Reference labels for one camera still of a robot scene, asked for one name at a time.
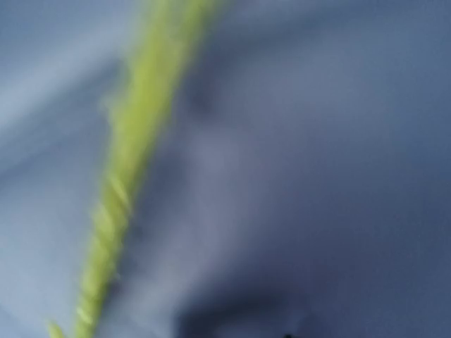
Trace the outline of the pink fake peony stem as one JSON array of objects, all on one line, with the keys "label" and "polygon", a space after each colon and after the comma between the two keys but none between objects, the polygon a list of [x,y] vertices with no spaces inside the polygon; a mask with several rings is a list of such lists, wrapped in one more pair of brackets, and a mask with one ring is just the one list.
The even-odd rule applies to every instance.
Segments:
[{"label": "pink fake peony stem", "polygon": [[93,337],[116,273],[135,196],[173,97],[219,1],[148,1],[125,84],[110,108],[110,137],[75,309],[74,337]]}]

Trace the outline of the blue wrapping paper sheet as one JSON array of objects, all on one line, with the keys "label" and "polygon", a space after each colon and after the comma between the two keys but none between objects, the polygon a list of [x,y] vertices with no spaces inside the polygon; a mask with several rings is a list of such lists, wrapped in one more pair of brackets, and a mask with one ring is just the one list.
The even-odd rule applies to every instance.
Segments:
[{"label": "blue wrapping paper sheet", "polygon": [[[68,334],[138,1],[1,2],[1,336]],[[98,337],[449,337],[450,2],[224,1]]]}]

